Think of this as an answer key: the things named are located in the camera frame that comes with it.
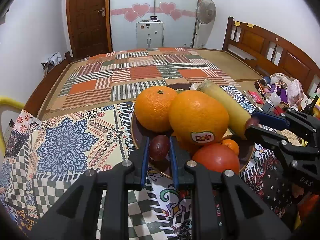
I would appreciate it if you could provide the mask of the sliding wardrobe with hearts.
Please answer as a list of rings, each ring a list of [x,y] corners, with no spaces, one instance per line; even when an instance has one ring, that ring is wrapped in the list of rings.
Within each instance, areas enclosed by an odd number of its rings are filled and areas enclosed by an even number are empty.
[[[192,47],[200,0],[109,0],[112,48],[137,47],[136,24],[151,16],[163,22],[164,47]]]

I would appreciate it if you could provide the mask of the small mandarin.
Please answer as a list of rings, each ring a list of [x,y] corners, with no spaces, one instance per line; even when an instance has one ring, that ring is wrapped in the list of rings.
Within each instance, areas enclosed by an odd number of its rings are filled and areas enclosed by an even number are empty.
[[[240,148],[236,141],[232,139],[225,139],[222,140],[220,143],[229,147],[236,155],[239,155]]]

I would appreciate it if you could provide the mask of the dark purple plate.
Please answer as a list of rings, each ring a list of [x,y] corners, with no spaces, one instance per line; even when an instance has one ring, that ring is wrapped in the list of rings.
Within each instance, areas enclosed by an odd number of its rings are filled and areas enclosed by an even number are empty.
[[[248,113],[252,113],[255,109],[255,105],[249,101],[237,88],[234,86],[222,86],[225,92],[227,92],[244,110]],[[163,174],[167,178],[172,177],[170,157],[169,157],[169,139],[173,136],[173,130],[168,130],[162,133],[156,133],[143,127],[138,121],[136,114],[133,113],[131,119],[131,133],[132,140],[136,148],[144,146],[142,142],[145,137],[150,139],[150,146],[147,147],[151,152],[149,153],[148,162],[155,170]],[[245,170],[246,165],[249,163],[253,151],[254,143],[241,139],[238,134],[231,128],[228,128],[222,137],[222,141],[230,142],[234,146],[238,146],[238,159],[239,159],[239,171]]]

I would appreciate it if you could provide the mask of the large orange Dole sticker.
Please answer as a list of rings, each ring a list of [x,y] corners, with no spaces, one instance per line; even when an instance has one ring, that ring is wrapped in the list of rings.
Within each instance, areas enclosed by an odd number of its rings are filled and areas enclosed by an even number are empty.
[[[220,142],[229,115],[217,100],[197,90],[179,93],[169,109],[170,125],[179,139],[195,145]]]

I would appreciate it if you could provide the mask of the brown wooden door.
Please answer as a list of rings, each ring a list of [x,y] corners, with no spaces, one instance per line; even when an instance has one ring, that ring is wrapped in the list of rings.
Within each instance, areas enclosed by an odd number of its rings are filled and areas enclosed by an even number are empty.
[[[66,0],[66,15],[75,58],[112,51],[109,0]]]

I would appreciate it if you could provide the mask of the pile of clutter on bed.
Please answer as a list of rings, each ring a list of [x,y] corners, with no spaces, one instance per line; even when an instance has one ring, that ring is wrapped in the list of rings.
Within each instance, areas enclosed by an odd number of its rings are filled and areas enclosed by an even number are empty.
[[[245,93],[260,110],[280,115],[288,108],[319,118],[319,84],[303,92],[302,83],[283,73],[274,73],[254,82],[255,91]]]

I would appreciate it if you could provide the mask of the red tomato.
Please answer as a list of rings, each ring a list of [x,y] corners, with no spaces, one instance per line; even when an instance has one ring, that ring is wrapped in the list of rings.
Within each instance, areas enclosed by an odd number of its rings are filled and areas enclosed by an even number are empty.
[[[192,159],[211,171],[232,170],[235,174],[239,174],[240,171],[238,156],[223,144],[203,146],[193,155]]]

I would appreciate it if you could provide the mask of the white cabinet appliance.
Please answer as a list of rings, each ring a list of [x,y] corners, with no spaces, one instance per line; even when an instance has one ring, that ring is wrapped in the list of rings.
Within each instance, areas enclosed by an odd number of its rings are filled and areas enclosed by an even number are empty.
[[[163,22],[157,16],[136,23],[137,48],[163,47]]]

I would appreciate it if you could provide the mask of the clothes pile by door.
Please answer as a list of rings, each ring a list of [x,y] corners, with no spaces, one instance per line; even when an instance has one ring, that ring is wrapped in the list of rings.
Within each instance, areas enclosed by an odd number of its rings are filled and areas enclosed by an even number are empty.
[[[50,57],[48,57],[48,60],[45,63],[42,63],[42,69],[43,69],[43,76],[46,76],[55,66],[60,64],[63,61],[62,56],[60,52],[55,52]]]

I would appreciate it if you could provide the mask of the large orange with stem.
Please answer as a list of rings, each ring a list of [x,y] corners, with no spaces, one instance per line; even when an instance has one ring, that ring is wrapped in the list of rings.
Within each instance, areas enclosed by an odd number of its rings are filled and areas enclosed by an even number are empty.
[[[135,101],[135,115],[139,123],[153,132],[171,129],[169,108],[177,92],[167,86],[152,86],[143,90]]]

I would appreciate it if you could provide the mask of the striped patchwork bed quilt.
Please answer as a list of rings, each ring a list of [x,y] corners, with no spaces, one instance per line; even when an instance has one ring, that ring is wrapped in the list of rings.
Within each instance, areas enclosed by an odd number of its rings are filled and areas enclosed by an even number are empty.
[[[68,110],[133,99],[151,86],[196,83],[238,84],[190,48],[140,49],[100,54],[79,63],[66,79],[52,110]]]

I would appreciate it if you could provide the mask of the standing electric fan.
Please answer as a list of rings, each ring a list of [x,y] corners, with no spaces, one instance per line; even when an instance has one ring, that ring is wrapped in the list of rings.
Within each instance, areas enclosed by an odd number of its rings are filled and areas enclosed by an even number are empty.
[[[193,48],[203,48],[212,32],[216,18],[216,6],[212,0],[201,0],[196,8]]]

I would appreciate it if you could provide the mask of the yellow sugarcane piece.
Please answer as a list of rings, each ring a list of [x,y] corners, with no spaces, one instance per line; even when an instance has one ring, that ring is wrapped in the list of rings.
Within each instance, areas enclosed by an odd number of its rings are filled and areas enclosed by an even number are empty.
[[[210,80],[204,80],[197,87],[198,91],[211,96],[225,107],[229,114],[229,128],[241,139],[246,139],[247,121],[251,118],[248,111],[243,109],[229,94]]]

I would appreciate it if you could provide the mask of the wooden bed headboard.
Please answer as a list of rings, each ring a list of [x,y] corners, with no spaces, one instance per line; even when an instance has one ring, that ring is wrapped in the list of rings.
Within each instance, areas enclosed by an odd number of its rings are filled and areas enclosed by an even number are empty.
[[[319,87],[319,66],[285,38],[229,16],[222,49],[262,76],[283,73],[300,81],[306,94]]]

